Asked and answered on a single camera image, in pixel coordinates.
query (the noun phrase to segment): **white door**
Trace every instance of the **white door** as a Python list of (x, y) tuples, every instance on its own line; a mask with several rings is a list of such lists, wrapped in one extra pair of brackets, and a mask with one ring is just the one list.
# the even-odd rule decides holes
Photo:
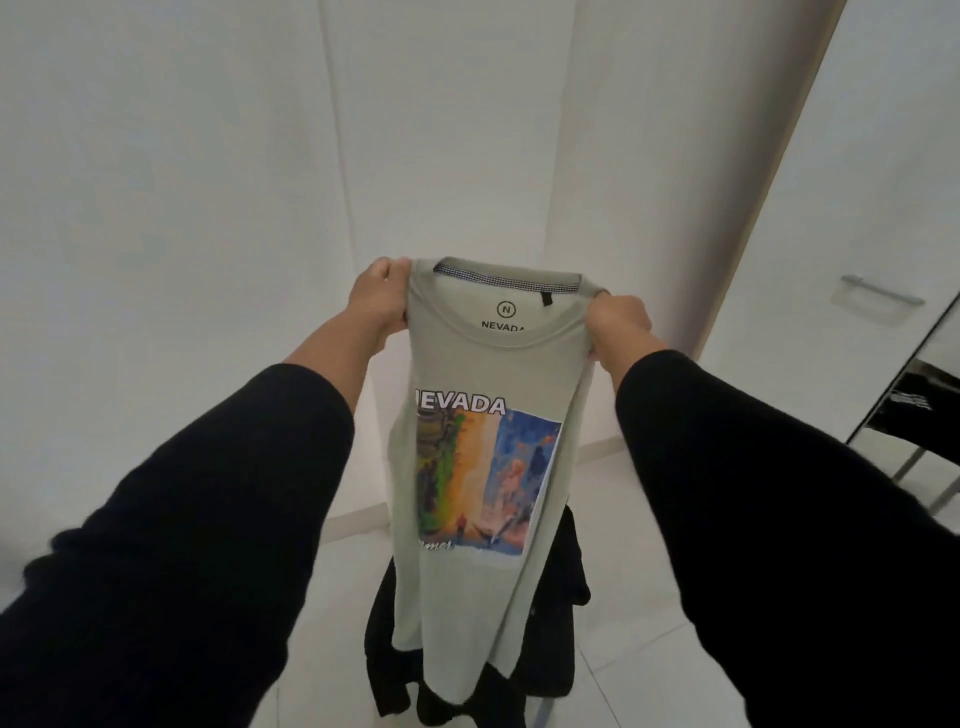
[(847, 4), (701, 356), (842, 440), (960, 291), (958, 27)]

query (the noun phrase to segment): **door handle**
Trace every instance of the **door handle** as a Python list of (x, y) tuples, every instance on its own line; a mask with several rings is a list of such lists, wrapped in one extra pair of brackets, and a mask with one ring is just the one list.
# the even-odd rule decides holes
[(841, 276), (840, 280), (850, 285), (855, 285), (858, 288), (866, 288), (868, 291), (874, 291), (874, 293), (886, 296), (888, 299), (893, 299), (894, 301), (901, 301), (903, 303), (909, 303), (910, 305), (924, 305), (924, 303), (926, 303), (926, 300), (920, 298), (920, 296), (914, 296), (912, 293), (891, 291), (889, 288), (884, 288), (877, 283), (871, 283), (863, 278), (863, 276), (855, 276), (853, 273), (847, 273)]

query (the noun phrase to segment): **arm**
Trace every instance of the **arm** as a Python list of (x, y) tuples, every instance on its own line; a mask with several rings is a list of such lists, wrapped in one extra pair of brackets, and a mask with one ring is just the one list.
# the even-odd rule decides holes
[(371, 355), (409, 264), (162, 445), (0, 616), (4, 725), (247, 725), (286, 662)]
[(605, 362), (617, 416), (684, 611), (751, 722), (957, 713), (957, 538), (843, 444), (618, 318), (594, 333), (601, 355), (633, 350)]

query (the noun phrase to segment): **left hand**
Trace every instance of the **left hand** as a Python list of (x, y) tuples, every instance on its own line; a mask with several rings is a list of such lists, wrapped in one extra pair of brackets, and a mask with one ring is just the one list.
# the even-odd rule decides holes
[(345, 313), (374, 328), (376, 347), (382, 352), (387, 337), (407, 328), (407, 285), (410, 258), (393, 260), (381, 257), (361, 273), (350, 296)]

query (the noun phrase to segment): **orange painting area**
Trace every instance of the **orange painting area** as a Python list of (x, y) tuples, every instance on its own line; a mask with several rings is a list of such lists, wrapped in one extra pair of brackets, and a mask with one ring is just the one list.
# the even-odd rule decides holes
[(444, 495), (447, 520), (436, 534), (440, 537), (438, 540), (457, 535), (457, 521), (461, 515), (467, 519), (465, 532), (468, 536), (481, 521), (484, 489), (496, 444), (496, 431), (500, 427), (500, 415), (464, 410), (457, 410), (457, 414), (463, 414), (466, 419), (457, 434), (453, 476)]

